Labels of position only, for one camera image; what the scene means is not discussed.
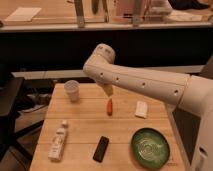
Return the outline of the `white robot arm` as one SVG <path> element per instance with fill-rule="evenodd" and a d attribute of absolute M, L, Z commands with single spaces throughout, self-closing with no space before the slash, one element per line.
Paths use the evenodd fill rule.
<path fill-rule="evenodd" d="M 115 51 L 96 46 L 83 72 L 112 95 L 117 86 L 174 107 L 172 120 L 186 171 L 213 171 L 213 78 L 114 63 Z"/>

